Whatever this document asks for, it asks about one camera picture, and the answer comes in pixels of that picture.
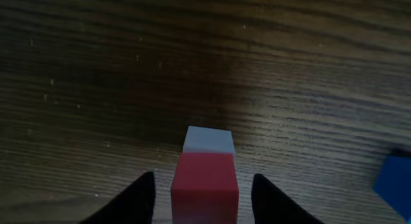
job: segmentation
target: wooden table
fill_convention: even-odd
[[[155,223],[187,127],[231,130],[239,223],[262,173],[327,224],[411,142],[411,0],[0,0],[0,223],[72,223],[144,171]]]

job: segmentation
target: red block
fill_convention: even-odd
[[[238,185],[230,153],[183,153],[171,185],[173,224],[235,224]]]

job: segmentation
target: wooden surface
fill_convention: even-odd
[[[403,222],[372,185],[411,142],[411,0],[0,0],[0,47],[0,223],[148,170],[171,223],[189,125],[232,131],[239,223],[254,173],[327,224]]]

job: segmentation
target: blue block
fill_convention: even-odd
[[[411,223],[411,158],[387,157],[374,191]]]
[[[184,153],[231,153],[236,156],[231,131],[189,126]]]

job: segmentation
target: toy block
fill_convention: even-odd
[[[189,126],[183,152],[231,153],[236,156],[231,131]]]
[[[411,223],[411,158],[387,157],[374,191]]]
[[[238,193],[230,153],[182,153],[171,185],[173,224],[235,224]]]

